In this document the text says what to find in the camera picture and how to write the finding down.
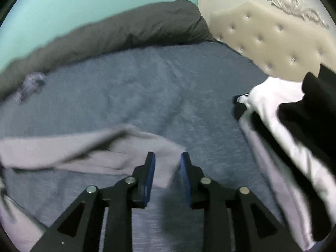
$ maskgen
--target pillow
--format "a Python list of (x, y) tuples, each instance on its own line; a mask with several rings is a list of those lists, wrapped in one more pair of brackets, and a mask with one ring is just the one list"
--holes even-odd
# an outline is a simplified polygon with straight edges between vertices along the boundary
[(15, 90), (25, 76), (47, 72), (112, 51), (148, 45), (200, 43), (212, 39), (197, 6), (187, 0), (144, 5), (56, 38), (0, 73), (0, 97)]

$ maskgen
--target wrinkled fabric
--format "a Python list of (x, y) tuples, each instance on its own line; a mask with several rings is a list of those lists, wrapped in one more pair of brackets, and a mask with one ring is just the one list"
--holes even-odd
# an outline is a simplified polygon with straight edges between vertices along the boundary
[(158, 135), (121, 125), (96, 132), (0, 140), (5, 168), (60, 169), (82, 173), (131, 175), (144, 164), (149, 151), (156, 155), (153, 185), (167, 188), (183, 146)]
[(29, 252), (47, 230), (6, 195), (6, 188), (0, 176), (0, 223), (20, 252)]
[[(184, 145), (192, 163), (227, 188), (247, 186), (283, 221), (272, 192), (233, 118), (233, 95), (267, 78), (222, 43), (146, 47), (58, 68), (40, 94), (0, 106), (0, 138), (97, 131), (121, 123)], [(88, 186), (120, 175), (61, 170), (5, 170), (8, 196), (50, 226)], [(135, 252), (201, 252), (203, 211), (191, 210), (179, 177), (153, 187), (146, 209), (133, 211)]]
[[(307, 185), (302, 181), (304, 176), (300, 176), (300, 172), (293, 170), (289, 158), (279, 153), (281, 152), (279, 147), (274, 149), (274, 142), (261, 134), (260, 129), (263, 126), (254, 122), (252, 113), (252, 110), (246, 111), (239, 119), (239, 125), (249, 142), (256, 163), (272, 187), (293, 238), (303, 251), (310, 249), (316, 243), (314, 235), (319, 236), (321, 240), (321, 234), (324, 234), (323, 238), (331, 230), (330, 222), (325, 221), (328, 219), (325, 207), (317, 198), (311, 184)], [(316, 228), (313, 228), (312, 215), (317, 215), (314, 218)]]
[(336, 179), (333, 173), (323, 161), (292, 136), (277, 116), (281, 103), (296, 102), (302, 99), (301, 84), (268, 77), (265, 82), (251, 90), (249, 104), (285, 153), (312, 183), (324, 202), (334, 225), (336, 223)]
[(302, 91), (302, 100), (279, 105), (279, 120), (336, 174), (336, 74), (321, 65), (318, 77), (307, 73)]

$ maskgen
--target lavender cloth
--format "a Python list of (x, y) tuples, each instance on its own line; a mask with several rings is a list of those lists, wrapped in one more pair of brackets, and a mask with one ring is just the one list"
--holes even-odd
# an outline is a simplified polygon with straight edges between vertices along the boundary
[(153, 185), (167, 188), (185, 148), (131, 125), (72, 135), (0, 140), (5, 168), (55, 168), (82, 173), (127, 174), (156, 155)]
[(47, 230), (6, 195), (0, 197), (0, 222), (20, 252), (29, 252)]

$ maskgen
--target bed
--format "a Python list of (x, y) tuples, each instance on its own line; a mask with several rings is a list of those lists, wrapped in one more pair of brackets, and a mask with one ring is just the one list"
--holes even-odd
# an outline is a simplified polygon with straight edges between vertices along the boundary
[[(307, 72), (317, 75), (321, 63), (336, 70), (336, 25), (320, 0), (198, 0), (198, 9), (214, 39), (128, 45), (135, 48), (90, 57), (74, 52), (67, 63), (54, 60), (41, 69), (29, 61), (42, 61), (37, 53), (17, 60), (0, 76), (7, 90), (0, 106), (0, 139), (131, 124), (186, 148), (194, 165), (223, 186), (248, 187), (286, 226), (232, 116), (232, 97), (248, 93), (269, 75), (302, 81)], [(62, 38), (56, 41), (61, 49)], [(13, 91), (28, 74), (17, 70), (23, 68), (48, 74), (41, 92), (18, 105)], [(125, 177), (11, 166), (2, 174), (7, 195), (36, 220), (40, 234), (87, 186), (103, 188)], [(202, 235), (202, 213), (188, 209), (181, 189), (172, 171), (170, 184), (154, 186), (149, 206), (133, 212), (134, 251), (202, 250), (201, 238), (195, 237)], [(33, 245), (24, 230), (23, 239), (5, 231), (20, 252)], [(318, 251), (322, 243), (300, 246)]]

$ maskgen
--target teal wall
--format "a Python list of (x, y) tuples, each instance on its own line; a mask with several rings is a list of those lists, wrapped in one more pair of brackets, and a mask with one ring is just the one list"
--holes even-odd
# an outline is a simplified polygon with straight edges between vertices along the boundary
[(0, 27), (0, 71), (82, 24), (157, 1), (172, 0), (18, 0)]

